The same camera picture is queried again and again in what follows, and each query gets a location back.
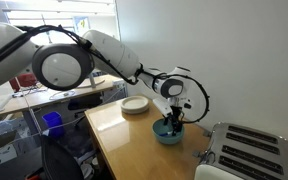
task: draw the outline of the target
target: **wire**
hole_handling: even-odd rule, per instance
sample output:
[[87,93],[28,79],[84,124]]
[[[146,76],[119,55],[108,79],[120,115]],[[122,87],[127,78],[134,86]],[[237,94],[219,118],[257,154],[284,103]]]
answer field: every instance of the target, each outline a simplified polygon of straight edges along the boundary
[[20,48],[22,45],[24,45],[27,41],[29,41],[31,37],[51,30],[62,32],[68,35],[77,44],[81,44],[81,38],[77,34],[63,29],[62,26],[56,27],[50,25],[43,25],[36,28],[29,28],[27,29],[26,33],[19,35],[18,37],[7,43],[5,46],[0,48],[0,62],[3,61],[7,56],[12,54],[14,51],[16,51],[18,48]]
[[136,85],[138,83],[138,79],[137,77],[135,77],[135,81],[132,81],[130,79],[128,79],[127,77],[125,77],[121,72],[119,72],[114,65],[112,65],[110,63],[110,60],[105,59],[105,57],[97,50],[92,51],[90,49],[86,49],[89,53],[91,53],[92,55],[94,55],[95,57],[97,57],[98,59],[100,59],[102,62],[104,62],[106,65],[108,65],[110,68],[112,68],[125,82],[127,82],[128,84],[131,85]]
[[22,91],[23,94],[21,95],[21,97],[29,95],[31,93],[32,89],[33,89],[33,86],[30,87],[30,89],[28,90],[28,92],[26,94],[24,94],[24,92]]
[[203,96],[204,96],[204,98],[205,98],[205,109],[204,109],[204,112],[203,112],[203,114],[199,117],[199,118],[197,118],[196,120],[194,120],[194,121],[183,121],[182,119],[181,119],[181,122],[182,123],[186,123],[186,124],[191,124],[191,123],[195,123],[195,122],[199,122],[201,119],[203,119],[205,116],[206,116],[206,114],[208,113],[208,111],[210,111],[209,110],[209,98],[210,98],[210,96],[209,95],[207,95],[207,92],[205,91],[205,89],[204,89],[204,87],[202,86],[202,84],[200,84],[198,81],[196,81],[195,79],[193,79],[192,77],[189,77],[189,76],[187,76],[187,75],[182,75],[182,74],[166,74],[166,73],[161,73],[161,74],[158,74],[158,75],[153,75],[153,74],[151,74],[151,73],[149,73],[149,72],[146,72],[146,71],[142,71],[144,74],[147,74],[147,75],[149,75],[149,76],[152,76],[153,78],[154,78],[154,80],[153,80],[153,85],[154,85],[154,81],[156,80],[156,79],[168,79],[168,78],[170,78],[170,77],[182,77],[182,78],[185,78],[185,79],[189,79],[189,80],[192,80],[192,81],[194,81],[195,82],[195,84],[200,88],[200,90],[201,90],[201,92],[202,92],[202,94],[203,94]]
[[56,100],[56,99],[58,99],[58,98],[54,98],[56,95],[58,95],[58,94],[61,94],[61,93],[63,93],[63,96],[64,96],[64,98],[66,98],[66,97],[69,97],[69,96],[73,96],[74,94],[75,94],[75,91],[61,91],[61,92],[57,92],[57,93],[54,93],[50,98],[49,98],[49,100]]
[[193,79],[193,78],[191,78],[191,77],[189,77],[189,76],[182,75],[182,74],[170,74],[170,75],[161,75],[161,76],[163,76],[163,78],[170,78],[170,77],[175,76],[175,77],[182,77],[182,78],[185,78],[185,79],[190,79],[190,80],[194,81],[195,84],[200,88],[200,90],[201,90],[201,92],[202,92],[202,94],[203,94],[203,96],[204,96],[204,99],[205,99],[205,109],[204,109],[203,114],[202,114],[199,118],[197,118],[196,120],[194,120],[194,121],[182,121],[183,123],[191,124],[191,123],[199,122],[199,121],[200,121],[201,119],[203,119],[203,118],[206,116],[206,114],[210,111],[210,110],[209,110],[209,106],[210,106],[209,98],[210,98],[210,96],[207,95],[207,92],[205,91],[204,87],[203,87],[202,84],[200,84],[198,81],[196,81],[195,79]]

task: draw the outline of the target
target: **wooden table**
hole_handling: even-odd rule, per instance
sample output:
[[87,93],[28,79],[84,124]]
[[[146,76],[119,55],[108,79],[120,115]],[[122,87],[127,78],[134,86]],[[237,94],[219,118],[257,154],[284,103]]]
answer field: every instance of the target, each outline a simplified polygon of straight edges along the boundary
[[[55,103],[64,102],[70,99],[74,99],[74,98],[78,98],[78,97],[82,97],[82,96],[86,96],[89,94],[94,94],[97,92],[111,89],[114,87],[113,81],[120,80],[120,78],[117,78],[111,75],[103,75],[103,76],[95,77],[94,80],[96,84],[103,80],[105,81],[97,85],[95,88],[87,87],[87,88],[73,89],[72,90],[74,91],[73,95],[66,96],[66,97],[63,96],[63,98],[56,98],[54,100],[51,100],[50,97],[60,91],[55,91],[52,89],[48,89],[47,91],[42,91],[42,92],[34,92],[24,97],[12,98],[4,106],[4,110],[0,111],[0,116],[21,111],[23,113],[23,117],[27,123],[27,126],[30,129],[31,134],[36,134],[39,132],[39,130],[37,128],[37,125],[35,124],[35,121],[34,121],[35,117],[34,117],[34,113],[32,109],[49,106]],[[85,86],[90,86],[90,85],[91,85],[90,80],[85,79],[84,82],[79,87],[85,87]],[[38,147],[40,145],[39,138],[36,136],[34,139],[35,139],[36,146]]]
[[[73,91],[75,92],[74,95],[63,97],[63,98],[58,98],[54,100],[50,100],[50,97],[59,91],[55,91],[52,89],[48,89],[47,91],[42,91],[42,92],[31,93],[31,94],[26,95],[25,97],[12,98],[4,106],[4,110],[0,111],[0,116],[27,110],[29,108],[33,109],[33,108],[43,107],[43,106],[58,103],[61,101],[66,101],[69,99],[78,98],[81,96],[86,96],[89,94],[94,94],[97,92],[105,91],[107,89],[113,88],[113,81],[118,80],[118,79],[119,78],[111,76],[111,75],[103,75],[103,76],[95,77],[94,78],[95,83],[105,80],[104,83],[97,85],[96,88],[88,87],[88,88],[73,89]],[[89,86],[89,85],[90,85],[90,80],[85,79],[84,82],[79,87],[84,87],[84,86]]]
[[183,139],[175,145],[159,143],[153,123],[162,118],[150,101],[149,110],[138,115],[121,112],[122,100],[85,112],[91,133],[111,174],[118,180],[193,180],[199,159],[194,151],[205,151],[209,138],[196,124],[186,124]]

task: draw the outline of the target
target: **white plate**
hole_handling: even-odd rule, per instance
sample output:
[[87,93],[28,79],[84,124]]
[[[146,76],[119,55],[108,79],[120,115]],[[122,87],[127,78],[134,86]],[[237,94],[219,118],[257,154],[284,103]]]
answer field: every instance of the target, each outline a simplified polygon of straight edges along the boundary
[[139,114],[148,109],[148,100],[142,96],[132,96],[121,103],[122,111],[127,114]]

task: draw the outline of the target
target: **toaster slot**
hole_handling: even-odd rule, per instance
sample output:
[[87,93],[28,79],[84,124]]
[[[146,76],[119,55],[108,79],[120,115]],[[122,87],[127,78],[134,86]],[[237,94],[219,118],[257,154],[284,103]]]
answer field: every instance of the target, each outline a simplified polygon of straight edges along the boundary
[[278,148],[264,144],[264,143],[261,143],[261,142],[258,142],[258,141],[255,141],[255,140],[252,140],[252,139],[249,139],[249,138],[246,138],[246,137],[242,137],[242,136],[235,135],[232,133],[226,133],[226,138],[234,140],[234,141],[238,141],[238,142],[259,148],[259,149],[263,149],[265,151],[268,151],[268,152],[271,152],[271,153],[274,153],[277,155],[280,154],[280,150]]
[[240,162],[237,162],[237,161],[232,160],[230,158],[227,158],[225,156],[220,156],[219,163],[222,164],[223,166],[234,169],[235,171],[238,171],[242,174],[248,175],[249,177],[252,177],[254,179],[258,179],[258,180],[280,180],[274,176],[271,176],[267,173],[264,173],[260,170],[252,168],[248,165],[242,164]]
[[273,144],[277,144],[277,139],[276,138],[271,137],[271,136],[267,136],[267,135],[264,135],[264,134],[261,134],[261,133],[258,133],[258,132],[249,131],[249,130],[242,129],[242,128],[235,127],[235,126],[228,126],[228,130],[236,132],[236,133],[244,134],[244,135],[247,135],[247,136],[251,136],[251,137],[254,137],[254,138],[257,138],[257,139],[261,139],[263,141],[267,141],[267,142],[270,142],[270,143],[273,143]]
[[245,161],[251,162],[253,164],[256,164],[258,166],[261,166],[263,168],[266,168],[268,170],[271,170],[273,172],[276,172],[278,174],[283,175],[283,167],[279,164],[276,164],[274,162],[268,161],[266,159],[260,158],[258,156],[255,156],[253,154],[249,154],[247,152],[232,148],[230,146],[223,146],[222,152],[230,154],[232,156],[238,157],[240,159],[243,159]]

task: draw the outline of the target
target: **black cable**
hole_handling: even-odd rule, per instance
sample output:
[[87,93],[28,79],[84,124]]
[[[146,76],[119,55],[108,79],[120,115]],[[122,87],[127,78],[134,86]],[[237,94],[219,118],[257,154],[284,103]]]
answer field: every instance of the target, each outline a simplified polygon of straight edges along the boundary
[[27,28],[27,32],[19,35],[5,46],[0,48],[0,62],[2,62],[6,57],[24,45],[27,41],[30,40],[31,37],[36,36],[37,34],[48,32],[48,31],[59,31],[68,35],[74,42],[77,44],[81,44],[80,37],[73,32],[67,31],[63,29],[61,26],[50,26],[50,25],[43,25],[36,28]]
[[[48,32],[48,31],[58,31],[58,32],[62,32],[64,34],[66,34],[67,36],[69,36],[76,44],[78,44],[81,48],[83,48],[84,50],[86,50],[87,52],[91,53],[92,55],[96,56],[98,59],[100,59],[101,61],[103,61],[106,65],[108,65],[110,68],[112,68],[125,82],[127,82],[128,84],[131,85],[135,85],[138,83],[138,75],[140,73],[136,73],[137,75],[135,75],[135,81],[132,81],[131,79],[128,79],[127,77],[125,77],[122,73],[120,73],[111,63],[110,60],[105,59],[105,57],[97,50],[91,50],[91,46],[92,43],[84,38],[81,38],[80,36],[78,36],[77,34],[75,34],[74,32],[68,31],[63,29],[62,26],[51,26],[51,25],[43,25],[43,26],[39,26],[36,28],[22,28],[23,30],[27,30],[26,33],[23,33],[21,35],[19,35],[18,37],[16,37],[15,39],[13,39],[12,41],[10,41],[9,43],[7,43],[5,46],[3,46],[0,49],[0,62],[2,62],[6,57],[8,57],[9,55],[11,55],[14,51],[16,51],[18,48],[20,48],[22,45],[24,45],[26,42],[28,42],[30,40],[31,37],[36,36],[37,34],[43,33],[43,32]],[[206,105],[205,105],[205,110],[203,115],[196,119],[195,121],[183,121],[183,123],[195,123],[200,121],[202,118],[205,117],[205,115],[207,114],[207,112],[209,111],[209,96],[207,95],[205,89],[203,88],[203,86],[197,82],[195,79],[189,77],[189,76],[185,76],[185,75],[181,75],[181,74],[171,74],[171,75],[167,75],[166,73],[161,73],[157,76],[150,74],[148,72],[145,72],[141,69],[141,73],[145,73],[148,74],[150,76],[152,76],[154,78],[154,81],[156,79],[166,79],[166,78],[170,78],[172,76],[178,76],[178,77],[182,77],[182,78],[186,78],[186,79],[190,79],[192,81],[194,81],[198,87],[201,89],[205,101],[206,101]]]
[[195,79],[193,79],[193,78],[191,78],[191,77],[189,77],[189,76],[187,76],[187,75],[182,75],[182,74],[166,74],[166,73],[161,73],[161,74],[159,74],[159,75],[153,75],[153,74],[151,74],[151,73],[148,73],[148,72],[143,72],[144,74],[147,74],[147,75],[149,75],[149,76],[152,76],[155,80],[156,79],[168,79],[168,78],[170,78],[170,77],[173,77],[173,76],[175,76],[175,77],[182,77],[182,78],[185,78],[185,79],[189,79],[189,80],[192,80],[192,81],[194,81],[195,82],[195,84],[200,88],[200,90],[201,90],[201,92],[202,92],[202,94],[203,94],[203,96],[204,96],[204,98],[205,98],[205,109],[204,109],[204,112],[203,112],[203,114],[199,117],[199,118],[197,118],[196,120],[194,120],[194,121],[182,121],[181,120],[181,122],[182,123],[186,123],[186,124],[191,124],[191,123],[195,123],[195,122],[199,122],[201,119],[203,119],[205,116],[206,116],[206,114],[208,113],[208,111],[210,111],[209,110],[209,98],[210,98],[210,96],[209,95],[207,95],[207,92],[205,91],[205,89],[204,89],[204,87],[202,86],[202,84],[200,84],[198,81],[196,81]]
[[29,94],[31,93],[32,89],[33,89],[33,87],[31,86],[30,89],[29,89],[29,91],[28,91],[26,94],[24,94],[24,92],[23,92],[23,94],[21,95],[21,97],[24,97],[24,96],[29,95]]
[[162,78],[170,78],[170,77],[182,77],[182,78],[185,78],[185,79],[190,79],[192,81],[195,82],[195,84],[200,88],[204,98],[205,98],[205,109],[204,109],[204,112],[203,114],[197,118],[196,120],[194,121],[182,121],[183,123],[186,123],[186,124],[191,124],[191,123],[195,123],[195,122],[199,122],[201,119],[203,119],[206,114],[210,111],[209,110],[209,106],[210,106],[210,102],[209,102],[209,98],[210,96],[207,95],[207,92],[205,91],[204,87],[202,86],[202,84],[200,84],[198,81],[196,81],[195,79],[189,77],[189,76],[186,76],[186,75],[182,75],[182,74],[170,74],[170,75],[162,75],[163,77]]

